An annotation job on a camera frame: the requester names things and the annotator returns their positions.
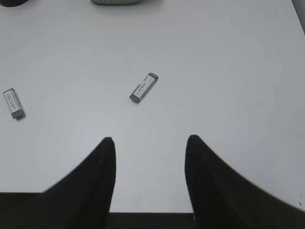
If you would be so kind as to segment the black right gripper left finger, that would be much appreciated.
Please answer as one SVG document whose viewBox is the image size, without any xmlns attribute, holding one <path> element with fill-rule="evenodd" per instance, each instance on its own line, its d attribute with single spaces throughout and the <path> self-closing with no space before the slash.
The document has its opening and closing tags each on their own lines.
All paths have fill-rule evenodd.
<svg viewBox="0 0 305 229">
<path fill-rule="evenodd" d="M 2 229 L 103 229 L 116 178 L 110 137 L 66 177 L 38 196 L 0 215 Z"/>
</svg>

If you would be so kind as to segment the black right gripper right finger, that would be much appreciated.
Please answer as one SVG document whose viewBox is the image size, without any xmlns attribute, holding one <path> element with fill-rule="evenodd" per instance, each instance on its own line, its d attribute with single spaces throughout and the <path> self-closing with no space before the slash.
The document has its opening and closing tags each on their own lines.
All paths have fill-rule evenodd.
<svg viewBox="0 0 305 229">
<path fill-rule="evenodd" d="M 254 185 L 199 136 L 188 138 L 185 179 L 198 229 L 303 229 L 305 213 Z"/>
</svg>

